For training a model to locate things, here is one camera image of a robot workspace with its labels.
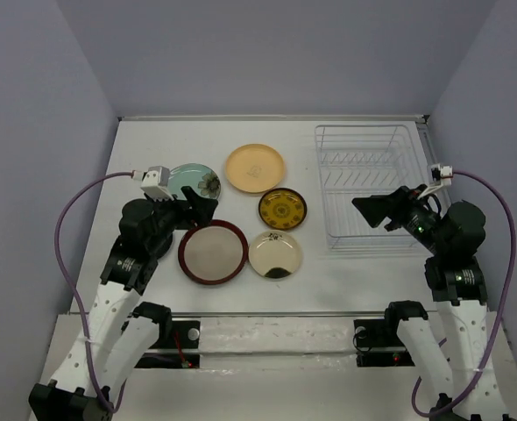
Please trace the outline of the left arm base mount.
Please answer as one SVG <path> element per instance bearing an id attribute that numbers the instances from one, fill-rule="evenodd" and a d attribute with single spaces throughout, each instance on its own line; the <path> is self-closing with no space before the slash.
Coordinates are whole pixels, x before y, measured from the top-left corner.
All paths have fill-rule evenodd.
<path id="1" fill-rule="evenodd" d="M 174 319 L 169 333 L 161 332 L 158 341 L 140 358 L 139 369 L 197 369 L 201 355 L 201 321 Z"/>

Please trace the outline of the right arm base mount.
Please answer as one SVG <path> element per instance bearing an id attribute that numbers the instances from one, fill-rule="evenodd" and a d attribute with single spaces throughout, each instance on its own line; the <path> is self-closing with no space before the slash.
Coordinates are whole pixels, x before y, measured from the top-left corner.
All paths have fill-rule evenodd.
<path id="1" fill-rule="evenodd" d="M 383 318 L 356 319 L 352 345 L 358 367 L 414 366 L 406 347 Z"/>

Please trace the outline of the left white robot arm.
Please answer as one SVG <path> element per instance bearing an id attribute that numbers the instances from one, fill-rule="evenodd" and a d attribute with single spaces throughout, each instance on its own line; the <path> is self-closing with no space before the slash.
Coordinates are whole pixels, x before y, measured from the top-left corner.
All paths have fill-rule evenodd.
<path id="1" fill-rule="evenodd" d="M 145 351 L 170 340 L 170 309 L 141 297 L 174 231 L 209 225 L 218 205 L 189 186 L 181 191 L 181 200 L 145 197 L 124 205 L 120 234 L 81 330 L 50 381 L 35 384 L 29 395 L 38 420 L 112 419 Z"/>

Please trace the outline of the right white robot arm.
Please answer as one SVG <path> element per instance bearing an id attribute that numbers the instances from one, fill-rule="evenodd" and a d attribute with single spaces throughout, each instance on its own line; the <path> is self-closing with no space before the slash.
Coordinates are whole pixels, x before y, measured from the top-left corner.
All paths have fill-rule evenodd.
<path id="1" fill-rule="evenodd" d="M 437 339 L 428 313 L 415 301 L 391 302 L 383 337 L 402 343 L 435 405 L 417 414 L 429 420 L 508 420 L 491 361 L 499 328 L 487 326 L 485 278 L 476 251 L 485 240 L 485 214 L 460 201 L 440 215 L 423 196 L 425 185 L 402 186 L 388 195 L 356 197 L 352 204 L 372 228 L 403 229 L 431 255 L 424 274 L 444 337 Z"/>

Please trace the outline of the light blue flower plate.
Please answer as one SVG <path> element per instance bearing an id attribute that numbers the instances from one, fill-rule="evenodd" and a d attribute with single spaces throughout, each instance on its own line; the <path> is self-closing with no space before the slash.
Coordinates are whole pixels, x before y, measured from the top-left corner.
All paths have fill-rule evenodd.
<path id="1" fill-rule="evenodd" d="M 182 164 L 170 171 L 167 187 L 172 195 L 185 200 L 181 191 L 189 186 L 199 196 L 218 200 L 221 195 L 221 182 L 214 170 L 200 163 Z"/>

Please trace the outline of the red rim white plate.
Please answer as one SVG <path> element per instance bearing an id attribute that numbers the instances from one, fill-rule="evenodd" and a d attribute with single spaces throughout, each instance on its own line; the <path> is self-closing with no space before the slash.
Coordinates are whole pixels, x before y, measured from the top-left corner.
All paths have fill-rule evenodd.
<path id="1" fill-rule="evenodd" d="M 249 245 L 243 232 L 234 224 L 214 219 L 208 226 L 189 230 L 178 247 L 182 272 L 204 286 L 231 281 L 244 268 Z"/>

